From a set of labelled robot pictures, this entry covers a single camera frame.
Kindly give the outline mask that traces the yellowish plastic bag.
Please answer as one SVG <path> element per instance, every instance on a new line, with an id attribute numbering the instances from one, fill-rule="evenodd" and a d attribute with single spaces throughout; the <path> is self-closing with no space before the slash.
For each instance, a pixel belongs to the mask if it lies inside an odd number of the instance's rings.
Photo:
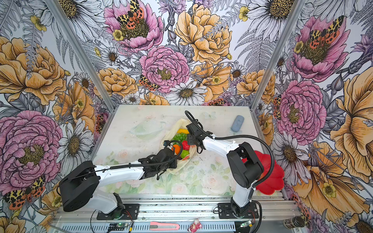
<path id="1" fill-rule="evenodd" d="M 161 144 L 160 144 L 160 148 L 162 149 L 164 147 L 164 141 L 165 140 L 169 140 L 171 141 L 172 138 L 177 134 L 177 131 L 179 129 L 186 129 L 186 126 L 188 124 L 190 124 L 191 122 L 189 120 L 185 120 L 185 119 L 179 119 L 172 127 L 171 129 L 165 134 L 165 136 L 161 139 Z M 197 147 L 196 146 L 191 146 L 190 147 L 190 150 L 189 150 L 189 153 L 190 153 L 190 158 L 187 159 L 187 160 L 179 160 L 177 159 L 176 162 L 177 162 L 177 167 L 175 169 L 168 169 L 167 172 L 171 173 L 171 174 L 176 174 L 178 171 L 180 171 L 191 159 L 194 155 L 197 154 Z"/>

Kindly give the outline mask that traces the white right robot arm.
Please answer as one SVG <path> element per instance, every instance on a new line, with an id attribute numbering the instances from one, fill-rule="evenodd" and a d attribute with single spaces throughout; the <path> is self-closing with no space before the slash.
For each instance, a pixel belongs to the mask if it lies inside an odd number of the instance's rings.
<path id="1" fill-rule="evenodd" d="M 197 123 L 191 123 L 186 128 L 189 132 L 187 140 L 190 145 L 213 151 L 227 158 L 237 183 L 231 208 L 237 216 L 242 215 L 251 206 L 256 187 L 268 178 L 273 167 L 270 166 L 269 172 L 265 173 L 259 157 L 247 142 L 237 144 L 227 141 L 228 137 L 215 137 L 212 133 L 205 132 Z"/>

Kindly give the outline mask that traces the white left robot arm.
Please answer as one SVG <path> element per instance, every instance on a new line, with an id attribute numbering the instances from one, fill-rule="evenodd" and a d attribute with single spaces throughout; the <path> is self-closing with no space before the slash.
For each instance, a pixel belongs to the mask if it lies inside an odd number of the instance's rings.
<path id="1" fill-rule="evenodd" d="M 105 193 L 101 188 L 113 183 L 160 176 L 167 169 L 177 167 L 177 158 L 174 150 L 165 147 L 156 155 L 124 165 L 96 166 L 92 161 L 85 161 L 59 183 L 63 210 L 73 212 L 88 208 L 119 217 L 124 212 L 120 196 Z"/>

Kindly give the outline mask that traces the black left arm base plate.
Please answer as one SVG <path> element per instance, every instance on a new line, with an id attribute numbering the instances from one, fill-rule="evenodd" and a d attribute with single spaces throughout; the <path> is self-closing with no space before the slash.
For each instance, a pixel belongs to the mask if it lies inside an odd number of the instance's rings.
<path id="1" fill-rule="evenodd" d="M 136 220 L 139 214 L 139 204 L 123 204 L 109 214 L 98 212 L 97 220 Z"/>

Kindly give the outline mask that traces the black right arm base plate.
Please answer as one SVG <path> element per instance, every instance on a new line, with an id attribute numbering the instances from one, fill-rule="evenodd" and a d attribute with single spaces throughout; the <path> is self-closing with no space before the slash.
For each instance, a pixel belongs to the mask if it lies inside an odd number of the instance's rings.
<path id="1" fill-rule="evenodd" d="M 244 207 L 235 203 L 218 203 L 217 208 L 220 219 L 259 218 L 259 208 L 255 203 L 248 203 Z"/>

